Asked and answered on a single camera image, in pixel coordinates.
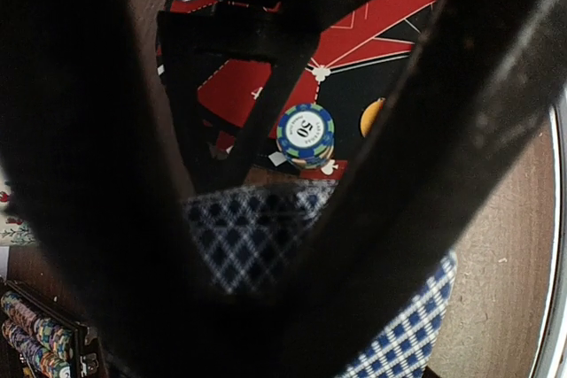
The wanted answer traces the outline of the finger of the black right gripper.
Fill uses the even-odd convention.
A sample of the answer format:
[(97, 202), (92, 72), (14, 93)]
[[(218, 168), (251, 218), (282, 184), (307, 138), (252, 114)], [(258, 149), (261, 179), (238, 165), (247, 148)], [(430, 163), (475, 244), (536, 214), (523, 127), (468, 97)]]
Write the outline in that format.
[(277, 32), (277, 16), (273, 12), (218, 4), (206, 15), (160, 12), (157, 21), (166, 92), (183, 163), (198, 193), (226, 189), (227, 158), (212, 158), (203, 136), (198, 71), (208, 55), (233, 58), (227, 51), (230, 40), (267, 30)]
[(227, 188), (244, 181), (255, 156), (315, 53), (320, 37), (317, 31), (278, 33), (267, 30), (229, 41), (227, 51), (231, 57), (269, 63), (271, 74), (225, 160)]

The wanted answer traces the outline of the blue playing card deck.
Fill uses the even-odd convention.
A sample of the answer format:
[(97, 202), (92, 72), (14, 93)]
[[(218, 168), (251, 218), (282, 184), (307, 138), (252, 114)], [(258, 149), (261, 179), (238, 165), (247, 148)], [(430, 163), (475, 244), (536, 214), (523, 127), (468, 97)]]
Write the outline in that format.
[[(273, 287), (296, 257), (337, 184), (292, 181), (191, 197), (183, 218), (227, 294)], [(423, 377), (439, 337), (457, 272), (449, 251), (416, 295), (341, 371), (343, 377)]]

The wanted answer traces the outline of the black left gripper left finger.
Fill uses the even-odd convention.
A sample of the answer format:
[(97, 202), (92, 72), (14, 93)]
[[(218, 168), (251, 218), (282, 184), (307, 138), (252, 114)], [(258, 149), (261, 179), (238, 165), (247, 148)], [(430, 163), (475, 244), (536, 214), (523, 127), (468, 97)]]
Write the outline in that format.
[(226, 374), (128, 0), (1, 0), (1, 163), (19, 216), (134, 374)]

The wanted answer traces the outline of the green white chip stack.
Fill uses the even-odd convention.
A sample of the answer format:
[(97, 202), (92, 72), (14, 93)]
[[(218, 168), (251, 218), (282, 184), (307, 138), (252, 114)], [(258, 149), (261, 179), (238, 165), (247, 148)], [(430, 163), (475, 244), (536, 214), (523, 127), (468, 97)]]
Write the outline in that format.
[(334, 120), (319, 104), (296, 104), (277, 123), (276, 145), (300, 170), (323, 168), (334, 151)]

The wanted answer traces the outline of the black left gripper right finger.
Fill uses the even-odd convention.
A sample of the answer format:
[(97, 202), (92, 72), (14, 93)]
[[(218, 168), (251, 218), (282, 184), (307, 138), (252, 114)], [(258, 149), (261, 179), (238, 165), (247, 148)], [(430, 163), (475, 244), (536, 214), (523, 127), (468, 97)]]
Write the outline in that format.
[(331, 377), (420, 289), (566, 82), (566, 0), (438, 0), (226, 377)]

